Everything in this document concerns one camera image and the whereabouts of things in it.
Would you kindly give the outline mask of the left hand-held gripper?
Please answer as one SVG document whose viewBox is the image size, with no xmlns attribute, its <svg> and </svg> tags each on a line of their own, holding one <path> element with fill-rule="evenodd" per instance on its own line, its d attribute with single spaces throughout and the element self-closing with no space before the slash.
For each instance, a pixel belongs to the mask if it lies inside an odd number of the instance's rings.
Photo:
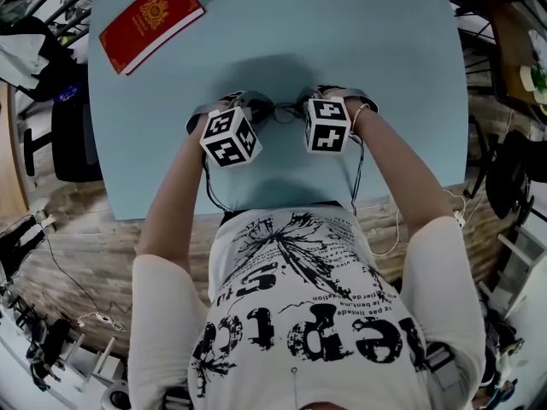
<svg viewBox="0 0 547 410">
<path fill-rule="evenodd" d="M 201 118 L 204 128 L 199 132 L 200 144 L 218 167 L 249 164 L 262 151 L 255 124 L 274 114 L 274 103 L 258 91 L 237 91 L 215 103 L 200 106 L 186 122 L 186 131 L 197 129 Z"/>
</svg>

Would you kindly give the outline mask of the person's right hand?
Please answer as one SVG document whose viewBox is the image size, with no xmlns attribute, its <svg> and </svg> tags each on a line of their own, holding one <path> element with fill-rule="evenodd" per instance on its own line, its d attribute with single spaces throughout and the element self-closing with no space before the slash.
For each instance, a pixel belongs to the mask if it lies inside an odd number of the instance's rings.
<svg viewBox="0 0 547 410">
<path fill-rule="evenodd" d="M 344 88 L 335 85 L 318 85 L 318 92 L 323 98 L 341 97 L 344 100 L 346 110 L 351 119 L 356 117 L 360 111 L 370 108 L 370 101 L 360 89 Z"/>
</svg>

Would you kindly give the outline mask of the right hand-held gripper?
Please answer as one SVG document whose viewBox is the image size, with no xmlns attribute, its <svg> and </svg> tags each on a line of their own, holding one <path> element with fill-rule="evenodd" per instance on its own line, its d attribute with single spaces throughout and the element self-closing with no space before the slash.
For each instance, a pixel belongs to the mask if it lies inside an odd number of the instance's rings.
<svg viewBox="0 0 547 410">
<path fill-rule="evenodd" d="M 365 95 L 370 101 L 369 109 L 378 113 L 378 104 Z M 303 106 L 307 151 L 314 154 L 341 154 L 356 120 L 356 117 L 350 118 L 344 100 L 341 97 L 323 98 L 317 86 L 307 86 L 298 96 L 298 105 Z"/>
</svg>

